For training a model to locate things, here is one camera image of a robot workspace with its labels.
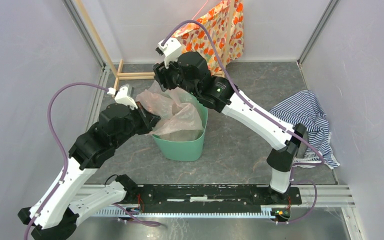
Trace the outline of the pink plastic trash bag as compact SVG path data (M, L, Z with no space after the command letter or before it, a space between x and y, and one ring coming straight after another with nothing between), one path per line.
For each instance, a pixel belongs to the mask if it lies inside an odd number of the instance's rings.
M154 81L135 100L160 117L151 135L172 142L189 142L197 140L204 132L204 112L198 100L179 87L162 91Z

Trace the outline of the green plastic trash bin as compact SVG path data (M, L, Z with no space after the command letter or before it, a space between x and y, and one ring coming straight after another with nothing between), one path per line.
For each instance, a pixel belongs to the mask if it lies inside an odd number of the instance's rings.
M201 103L199 104L203 110L202 120L204 130L203 134L198 139L193 141L168 141L152 135L155 143L165 158L174 161L193 162L201 157L208 123L208 109Z

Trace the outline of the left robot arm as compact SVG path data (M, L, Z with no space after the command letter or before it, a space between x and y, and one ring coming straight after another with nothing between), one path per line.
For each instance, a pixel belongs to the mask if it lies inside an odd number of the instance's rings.
M35 205L22 208L18 217L34 227L27 233L35 240L66 240L76 228L103 208L137 200L138 185L126 174L89 196L74 200L84 183L115 155L116 149L135 135L150 133L160 117L141 104L136 108L113 103L103 110L87 132L80 135L68 152L67 166Z

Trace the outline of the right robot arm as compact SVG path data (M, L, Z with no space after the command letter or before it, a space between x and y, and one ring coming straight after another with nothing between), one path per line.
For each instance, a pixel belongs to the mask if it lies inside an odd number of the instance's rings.
M198 52L186 52L175 61L153 65L155 80L162 90L180 88L208 109L231 117L266 140L272 150L266 161L271 167L269 199L282 204L289 198L293 160L306 127L287 123L254 103L235 84L211 74Z

